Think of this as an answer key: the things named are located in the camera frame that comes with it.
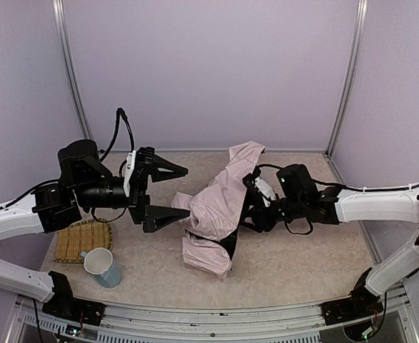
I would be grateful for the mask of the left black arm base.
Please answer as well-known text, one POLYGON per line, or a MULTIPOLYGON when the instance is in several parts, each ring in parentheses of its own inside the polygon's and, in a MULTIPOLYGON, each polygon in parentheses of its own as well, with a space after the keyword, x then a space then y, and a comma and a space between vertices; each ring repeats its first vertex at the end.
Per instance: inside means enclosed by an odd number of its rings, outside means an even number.
POLYGON ((52 286, 54 295, 49 301, 44 302, 42 312, 61 319, 99 327, 106 306, 101 302, 75 297, 64 274, 50 271, 49 276, 54 283, 52 286))

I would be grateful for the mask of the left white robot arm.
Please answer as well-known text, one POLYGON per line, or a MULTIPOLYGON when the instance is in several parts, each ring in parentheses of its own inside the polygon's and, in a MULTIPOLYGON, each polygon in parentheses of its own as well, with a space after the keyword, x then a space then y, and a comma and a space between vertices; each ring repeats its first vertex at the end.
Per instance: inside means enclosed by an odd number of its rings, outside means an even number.
MULTIPOLYGON (((82 212, 126 209, 145 233, 185 219, 185 209, 151 204, 149 182, 177 179, 188 169, 155 153, 152 147, 133 150, 126 158, 122 177, 103 165, 96 142, 82 139, 58 154, 61 176, 42 182, 13 201, 0 204, 0 241, 27 234, 49 234, 81 220, 82 212)), ((43 304, 71 303, 67 277, 58 272, 38 272, 0 259, 0 289, 21 294, 43 304)))

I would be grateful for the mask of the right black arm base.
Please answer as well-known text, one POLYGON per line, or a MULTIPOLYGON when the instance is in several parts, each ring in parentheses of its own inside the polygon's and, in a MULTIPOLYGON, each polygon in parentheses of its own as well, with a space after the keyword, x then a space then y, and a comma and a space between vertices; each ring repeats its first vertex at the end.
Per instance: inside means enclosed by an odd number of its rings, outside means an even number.
POLYGON ((384 310, 379 296, 358 285, 348 297, 324 302, 320 306, 326 325, 349 322, 384 310))

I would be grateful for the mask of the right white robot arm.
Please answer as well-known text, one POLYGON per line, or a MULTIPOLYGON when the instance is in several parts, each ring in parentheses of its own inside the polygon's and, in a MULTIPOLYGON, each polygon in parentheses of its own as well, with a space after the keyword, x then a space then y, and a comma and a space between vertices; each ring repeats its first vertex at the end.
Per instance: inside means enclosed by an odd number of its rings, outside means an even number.
MULTIPOLYGON (((303 164, 279 167, 276 172, 284 196, 279 198, 261 178, 261 168, 243 178, 247 188, 247 226, 256 232, 269 232, 283 222, 289 225, 304 219, 308 225, 339 225, 359 221, 411 222, 419 226, 419 183, 393 188, 353 188, 313 179, 303 164)), ((419 270, 419 227, 399 250, 381 264, 364 272, 348 298, 369 306, 390 286, 419 270)))

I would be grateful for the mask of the pink and black folding umbrella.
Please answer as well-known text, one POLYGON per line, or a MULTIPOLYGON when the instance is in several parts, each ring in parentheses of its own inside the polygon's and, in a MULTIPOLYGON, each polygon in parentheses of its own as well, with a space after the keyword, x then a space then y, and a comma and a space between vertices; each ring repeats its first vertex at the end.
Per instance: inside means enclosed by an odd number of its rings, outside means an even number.
POLYGON ((203 272, 225 279, 232 268, 228 248, 223 239, 238 228, 247 188, 242 182, 253 172, 265 146, 254 141, 232 146, 229 162, 206 188, 195 195, 178 192, 171 201, 174 209, 190 211, 182 219, 183 263, 203 272))

